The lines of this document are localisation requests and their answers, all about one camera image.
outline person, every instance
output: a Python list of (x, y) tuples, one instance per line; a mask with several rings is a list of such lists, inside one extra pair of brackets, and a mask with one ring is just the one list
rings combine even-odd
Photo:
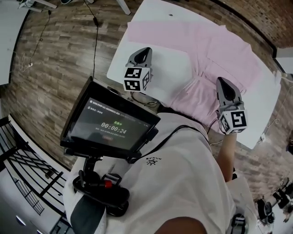
[[(183, 128), (158, 151), (132, 165), (108, 157), (97, 162), (94, 170), (99, 175), (118, 173), (122, 177), (120, 185), (129, 190), (130, 198), (127, 212), (122, 217), (107, 215), (106, 221), (97, 223), (95, 233), (225, 234), (239, 207), (253, 230), (256, 214), (248, 184), (244, 177), (232, 180), (237, 135), (224, 136), (214, 159), (201, 124), (174, 113), (158, 115), (159, 132), (141, 149), (142, 155), (180, 125), (194, 127), (198, 132)], [(78, 158), (64, 188), (69, 222), (73, 221), (74, 204), (81, 197), (74, 192), (72, 181), (83, 164), (84, 158)]]

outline brick wall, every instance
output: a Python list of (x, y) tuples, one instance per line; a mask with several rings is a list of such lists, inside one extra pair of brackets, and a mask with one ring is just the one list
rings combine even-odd
[(293, 0), (220, 1), (257, 26), (276, 47), (293, 47)]

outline ceiling light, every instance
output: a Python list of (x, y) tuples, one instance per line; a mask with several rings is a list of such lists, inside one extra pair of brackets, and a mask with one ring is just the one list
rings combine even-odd
[(19, 218), (18, 216), (16, 216), (16, 220), (17, 220), (17, 222), (18, 222), (21, 226), (25, 226), (25, 225), (26, 225), (26, 223), (23, 222), (22, 219)]

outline shirt logo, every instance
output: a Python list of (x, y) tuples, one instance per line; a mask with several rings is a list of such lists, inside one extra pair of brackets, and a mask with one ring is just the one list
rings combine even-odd
[(146, 158), (146, 160), (147, 160), (146, 164), (152, 166), (152, 165), (156, 165), (156, 163), (162, 159), (156, 158), (156, 157), (150, 157), (150, 158)]

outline digital timer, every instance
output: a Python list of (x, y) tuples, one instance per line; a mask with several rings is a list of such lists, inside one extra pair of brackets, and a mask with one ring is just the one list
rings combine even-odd
[(116, 126), (111, 126), (111, 125), (109, 125), (109, 124), (107, 124), (107, 123), (104, 123), (104, 122), (101, 124), (101, 126), (102, 126), (103, 128), (107, 128), (107, 129), (110, 129), (110, 130), (112, 130), (112, 131), (116, 131), (116, 132), (119, 132), (119, 133), (123, 133), (123, 134), (126, 133), (126, 130), (124, 130), (123, 128), (118, 128), (118, 127), (116, 127)]

